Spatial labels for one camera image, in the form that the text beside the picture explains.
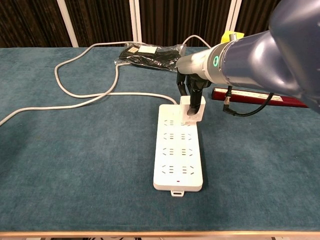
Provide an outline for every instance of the dark curtain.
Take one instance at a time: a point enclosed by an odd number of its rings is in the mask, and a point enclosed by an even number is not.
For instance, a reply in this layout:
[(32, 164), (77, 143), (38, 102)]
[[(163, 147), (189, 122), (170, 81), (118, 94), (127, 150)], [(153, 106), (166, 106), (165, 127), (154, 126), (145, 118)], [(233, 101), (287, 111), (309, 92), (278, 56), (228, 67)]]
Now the dark curtain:
[[(220, 43), (231, 0), (139, 0), (142, 41), (172, 46), (196, 34), (211, 46)], [(204, 46), (196, 38), (188, 46)]]
[(268, 30), (269, 18), (280, 0), (242, 0), (235, 26), (245, 36)]
[(133, 40), (129, 0), (66, 0), (65, 3), (79, 47)]
[(71, 47), (57, 0), (1, 0), (0, 47)]

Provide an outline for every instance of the black cable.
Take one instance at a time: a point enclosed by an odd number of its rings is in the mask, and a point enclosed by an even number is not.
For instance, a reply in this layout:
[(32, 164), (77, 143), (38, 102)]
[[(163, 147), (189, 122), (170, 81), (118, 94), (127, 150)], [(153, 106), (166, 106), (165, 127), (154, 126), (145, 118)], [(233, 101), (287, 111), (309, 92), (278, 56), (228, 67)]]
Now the black cable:
[(236, 112), (236, 111), (234, 111), (234, 110), (229, 108), (230, 98), (231, 98), (231, 91), (232, 91), (232, 86), (228, 86), (228, 90), (227, 90), (227, 92), (225, 94), (226, 100), (224, 101), (223, 111), (225, 113), (227, 113), (227, 114), (231, 114), (231, 115), (237, 116), (237, 117), (249, 117), (249, 116), (252, 116), (252, 115), (260, 112), (262, 109), (265, 108), (265, 106), (270, 102), (270, 100), (274, 96), (274, 92), (270, 92), (269, 96), (266, 98), (264, 103), (260, 107), (258, 107), (256, 110), (253, 110), (253, 111), (248, 112), (248, 113), (238, 113), (238, 112)]

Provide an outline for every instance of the white cable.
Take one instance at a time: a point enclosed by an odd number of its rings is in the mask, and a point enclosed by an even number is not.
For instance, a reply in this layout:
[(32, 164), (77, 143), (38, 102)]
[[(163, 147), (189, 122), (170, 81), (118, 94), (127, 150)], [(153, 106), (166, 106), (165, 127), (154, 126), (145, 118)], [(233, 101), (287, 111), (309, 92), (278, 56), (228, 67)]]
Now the white cable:
[[(200, 39), (208, 48), (211, 48), (210, 45), (203, 40), (200, 36), (198, 35), (191, 35), (189, 37), (187, 37), (184, 42), (182, 43), (183, 45), (186, 44), (186, 42), (191, 39), (191, 38), (198, 38)], [(151, 97), (157, 97), (157, 98), (164, 98), (167, 99), (169, 101), (171, 101), (173, 104), (177, 104), (177, 102), (166, 95), (162, 95), (162, 94), (157, 94), (157, 93), (148, 93), (148, 92), (112, 92), (111, 91), (115, 88), (117, 81), (118, 81), (118, 77), (119, 77), (119, 66), (123, 66), (123, 65), (128, 65), (129, 63), (121, 63), (121, 64), (117, 64), (115, 66), (115, 78), (113, 81), (112, 86), (104, 93), (95, 93), (95, 94), (87, 94), (87, 95), (78, 95), (78, 94), (74, 94), (70, 91), (68, 91), (67, 89), (64, 88), (64, 86), (61, 84), (60, 79), (59, 79), (59, 75), (58, 75), (58, 69), (68, 63), (71, 63), (79, 58), (81, 58), (82, 56), (84, 56), (87, 52), (89, 52), (93, 47), (95, 46), (106, 46), (106, 45), (114, 45), (114, 44), (126, 44), (126, 43), (143, 43), (143, 42), (136, 42), (136, 41), (118, 41), (118, 42), (102, 42), (102, 43), (95, 43), (93, 45), (91, 45), (90, 47), (88, 47), (83, 53), (81, 53), (80, 55), (69, 59), (67, 61), (64, 61), (60, 64), (58, 64), (55, 68), (54, 68), (54, 75), (55, 75), (55, 79), (59, 85), (59, 87), (68, 95), (74, 97), (74, 98), (93, 98), (90, 99), (88, 101), (82, 102), (82, 103), (78, 103), (78, 104), (74, 104), (74, 105), (66, 105), (66, 106), (44, 106), (44, 107), (24, 107), (24, 108), (20, 108), (16, 111), (13, 111), (12, 113), (10, 113), (8, 116), (6, 116), (3, 120), (0, 121), (0, 127), (7, 122), (9, 119), (11, 119), (13, 116), (17, 115), (18, 113), (24, 112), (24, 111), (31, 111), (31, 110), (62, 110), (62, 109), (74, 109), (74, 108), (79, 108), (85, 105), (88, 105), (90, 103), (93, 103), (103, 97), (105, 97), (106, 95), (139, 95), (139, 96), (151, 96)]]

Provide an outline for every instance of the electrical socket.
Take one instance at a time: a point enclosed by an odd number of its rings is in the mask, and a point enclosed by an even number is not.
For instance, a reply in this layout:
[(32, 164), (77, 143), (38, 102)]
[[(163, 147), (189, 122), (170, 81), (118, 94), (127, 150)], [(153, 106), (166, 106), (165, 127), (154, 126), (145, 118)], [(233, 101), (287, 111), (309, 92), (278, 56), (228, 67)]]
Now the electrical socket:
[(183, 197), (197, 192), (203, 177), (196, 122), (182, 122), (179, 105), (159, 107), (153, 186)]

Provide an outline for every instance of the table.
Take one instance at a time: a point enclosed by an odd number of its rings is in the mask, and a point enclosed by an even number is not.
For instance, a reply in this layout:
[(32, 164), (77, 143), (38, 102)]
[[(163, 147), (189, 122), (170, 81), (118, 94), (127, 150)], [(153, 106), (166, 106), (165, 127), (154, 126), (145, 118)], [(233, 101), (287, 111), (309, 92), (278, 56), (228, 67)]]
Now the table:
[[(121, 50), (94, 48), (60, 69), (62, 83), (77, 94), (104, 92)], [(62, 92), (54, 76), (58, 63), (82, 51), (0, 49), (0, 119), (22, 107), (84, 101)], [(179, 100), (172, 72), (119, 72), (115, 92)], [(211, 90), (198, 123), (203, 188), (182, 198), (153, 187), (158, 108), (167, 100), (108, 96), (9, 120), (0, 127), (0, 237), (320, 236), (320, 115), (267, 106), (234, 117), (210, 100)]]

